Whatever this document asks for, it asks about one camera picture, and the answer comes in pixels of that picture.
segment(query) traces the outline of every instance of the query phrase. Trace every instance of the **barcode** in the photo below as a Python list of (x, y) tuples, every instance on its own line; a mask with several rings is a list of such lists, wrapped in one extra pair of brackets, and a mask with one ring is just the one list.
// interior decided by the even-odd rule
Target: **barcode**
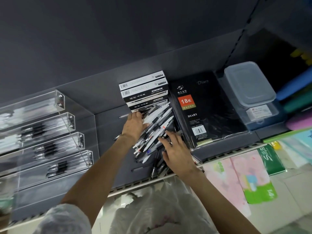
[(203, 125), (192, 128), (194, 135), (200, 135), (206, 133), (205, 127)]
[(127, 95), (127, 94), (130, 94), (130, 90), (127, 90), (127, 91), (123, 91), (123, 92), (122, 92), (122, 95), (123, 95), (123, 96), (125, 96), (125, 95)]
[(128, 87), (128, 84), (122, 84), (120, 87), (123, 89), (125, 87)]

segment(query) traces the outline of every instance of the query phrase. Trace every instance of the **person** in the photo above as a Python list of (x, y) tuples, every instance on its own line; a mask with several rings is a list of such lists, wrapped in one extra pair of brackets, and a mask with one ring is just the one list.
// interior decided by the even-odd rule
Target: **person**
[[(129, 114), (121, 136), (66, 193), (61, 204), (47, 212), (34, 233), (91, 233), (123, 158), (146, 126), (140, 112)], [(163, 159), (179, 179), (174, 177), (160, 191), (143, 195), (118, 209), (110, 233), (259, 234), (196, 167), (182, 138), (166, 133), (172, 145), (158, 138), (166, 148)], [(185, 192), (190, 191), (189, 187), (202, 204), (191, 192)], [(201, 210), (202, 206), (209, 215)]]

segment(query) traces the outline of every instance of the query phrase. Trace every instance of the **left arm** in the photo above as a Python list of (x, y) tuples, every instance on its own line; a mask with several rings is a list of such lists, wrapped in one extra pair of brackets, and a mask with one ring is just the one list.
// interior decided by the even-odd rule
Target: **left arm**
[(146, 126), (143, 125), (140, 112), (130, 113), (121, 136), (66, 193), (61, 203), (76, 205), (93, 226), (107, 199), (123, 158), (138, 141)]

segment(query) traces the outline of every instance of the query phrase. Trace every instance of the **shirt sleeve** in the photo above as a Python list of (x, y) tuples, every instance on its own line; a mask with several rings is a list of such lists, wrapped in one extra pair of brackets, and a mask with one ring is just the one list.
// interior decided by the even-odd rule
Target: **shirt sleeve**
[(75, 205), (50, 209), (33, 234), (91, 234), (88, 217)]

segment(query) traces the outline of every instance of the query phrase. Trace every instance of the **forearm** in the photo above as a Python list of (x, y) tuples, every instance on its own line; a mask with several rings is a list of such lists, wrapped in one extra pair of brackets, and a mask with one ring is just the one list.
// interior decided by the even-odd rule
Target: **forearm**
[(260, 234), (200, 170), (182, 180), (201, 200), (220, 234)]
[(120, 164), (131, 146), (131, 141), (126, 136), (120, 136), (66, 193), (61, 203), (79, 207), (93, 226), (111, 190)]

